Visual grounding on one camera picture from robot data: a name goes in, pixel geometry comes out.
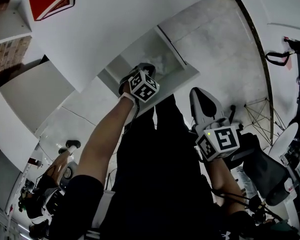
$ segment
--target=hand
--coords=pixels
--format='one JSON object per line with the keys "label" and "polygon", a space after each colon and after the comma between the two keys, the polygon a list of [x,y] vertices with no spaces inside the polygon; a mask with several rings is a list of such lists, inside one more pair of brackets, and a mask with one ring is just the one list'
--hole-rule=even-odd
{"label": "hand", "polygon": [[127,94],[131,94],[129,81],[126,81],[123,86],[123,92]]}

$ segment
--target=concrete floor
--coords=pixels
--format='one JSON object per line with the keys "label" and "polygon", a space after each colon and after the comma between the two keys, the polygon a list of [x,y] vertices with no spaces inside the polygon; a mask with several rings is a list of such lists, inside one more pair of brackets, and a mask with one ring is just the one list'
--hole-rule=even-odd
{"label": "concrete floor", "polygon": [[[160,24],[185,61],[201,72],[201,76],[175,93],[177,105],[190,125],[189,93],[200,87],[209,91],[221,102],[225,114],[230,105],[237,106],[235,119],[247,126],[251,123],[244,104],[268,96],[261,59],[250,32],[235,0],[202,0]],[[40,139],[40,148],[51,162],[58,156],[60,147],[69,139],[80,140],[82,146],[74,152],[79,162],[81,152],[99,121],[117,103],[117,97],[100,81],[94,79],[82,92],[74,91],[56,111],[52,122]],[[248,126],[244,132],[258,134]],[[258,134],[262,148],[267,142]],[[117,167],[116,151],[108,171]],[[36,181],[48,163],[40,169],[31,168],[29,179]]]}

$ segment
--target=white shelf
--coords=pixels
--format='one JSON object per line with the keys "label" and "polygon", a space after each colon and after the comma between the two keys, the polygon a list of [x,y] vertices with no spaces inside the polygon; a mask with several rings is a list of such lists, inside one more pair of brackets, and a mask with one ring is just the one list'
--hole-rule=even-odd
{"label": "white shelf", "polygon": [[[156,67],[154,79],[160,84],[160,90],[147,103],[140,102],[138,116],[200,75],[198,70],[183,61],[167,37],[155,27],[117,56],[98,77],[118,97],[120,80],[139,63],[151,63]],[[135,113],[136,108],[129,114],[126,124]]]}
{"label": "white shelf", "polygon": [[51,61],[29,69],[0,87],[6,101],[37,137],[46,128],[50,115],[74,90]]}
{"label": "white shelf", "polygon": [[31,30],[16,10],[0,11],[0,44],[30,35]]}
{"label": "white shelf", "polygon": [[0,92],[0,150],[23,172],[38,142]]}

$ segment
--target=fiducial marker cube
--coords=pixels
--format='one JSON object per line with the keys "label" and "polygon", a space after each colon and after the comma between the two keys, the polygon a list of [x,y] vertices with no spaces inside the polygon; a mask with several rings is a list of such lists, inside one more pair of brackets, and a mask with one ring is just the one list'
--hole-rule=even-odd
{"label": "fiducial marker cube", "polygon": [[143,70],[130,77],[128,81],[131,94],[144,103],[159,92],[160,85]]}
{"label": "fiducial marker cube", "polygon": [[235,126],[203,130],[195,143],[207,162],[216,158],[225,158],[240,148]]}

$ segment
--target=black and white cube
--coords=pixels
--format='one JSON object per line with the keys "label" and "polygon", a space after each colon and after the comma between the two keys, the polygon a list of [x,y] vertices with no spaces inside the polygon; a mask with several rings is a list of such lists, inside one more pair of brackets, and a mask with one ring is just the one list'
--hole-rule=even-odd
{"label": "black and white cube", "polygon": [[160,85],[144,71],[129,79],[131,94],[146,103],[159,92]]}
{"label": "black and white cube", "polygon": [[234,126],[203,130],[195,143],[201,149],[206,161],[225,158],[240,148],[236,127]]}

